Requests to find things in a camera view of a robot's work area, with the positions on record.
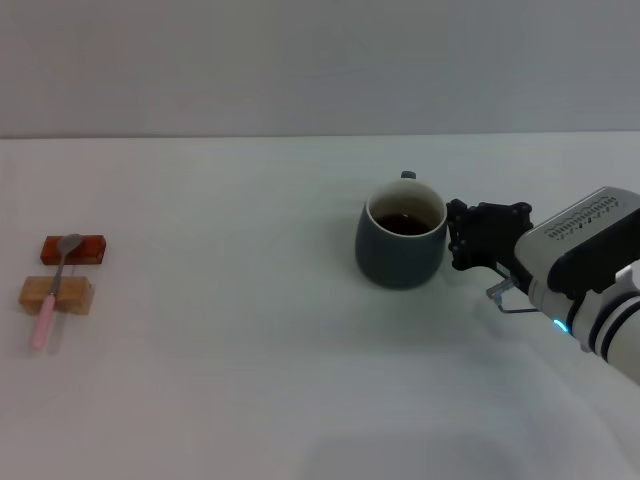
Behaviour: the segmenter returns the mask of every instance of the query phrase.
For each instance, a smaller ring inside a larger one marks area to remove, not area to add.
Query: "blue light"
[[[567,328],[567,326],[557,318],[553,319],[553,323],[556,324],[564,333],[569,333],[569,329]]]

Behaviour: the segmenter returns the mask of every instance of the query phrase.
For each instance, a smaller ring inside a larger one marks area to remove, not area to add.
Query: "dark liquid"
[[[422,220],[404,213],[392,213],[375,220],[385,230],[399,235],[422,235],[433,230]]]

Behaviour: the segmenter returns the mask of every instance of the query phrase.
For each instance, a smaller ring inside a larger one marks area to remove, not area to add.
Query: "white wall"
[[[632,0],[1,0],[0,136],[640,129]]]

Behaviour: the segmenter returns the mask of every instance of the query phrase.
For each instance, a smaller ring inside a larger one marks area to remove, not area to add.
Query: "dark gray mug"
[[[362,273],[387,288],[409,289],[431,278],[444,255],[447,207],[432,188],[402,172],[371,195],[356,234]]]

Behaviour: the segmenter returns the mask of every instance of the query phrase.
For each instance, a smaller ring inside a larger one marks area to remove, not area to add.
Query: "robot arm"
[[[504,313],[501,295],[516,287],[593,352],[640,383],[640,290],[631,264],[640,259],[640,196],[605,187],[533,228],[531,207],[459,200],[447,205],[453,266],[484,266],[505,280],[487,290]]]

